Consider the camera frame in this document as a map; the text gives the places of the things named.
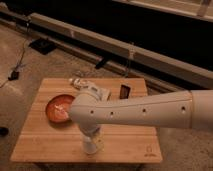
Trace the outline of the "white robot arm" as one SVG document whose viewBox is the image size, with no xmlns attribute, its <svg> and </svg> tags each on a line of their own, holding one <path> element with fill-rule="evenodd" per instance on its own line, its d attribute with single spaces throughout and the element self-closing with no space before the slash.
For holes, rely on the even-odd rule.
<svg viewBox="0 0 213 171">
<path fill-rule="evenodd" d="M 101 100 L 101 89 L 83 87 L 69 116 L 83 134 L 99 124 L 142 125 L 213 132 L 213 90 L 179 91 L 118 100 Z"/>
</svg>

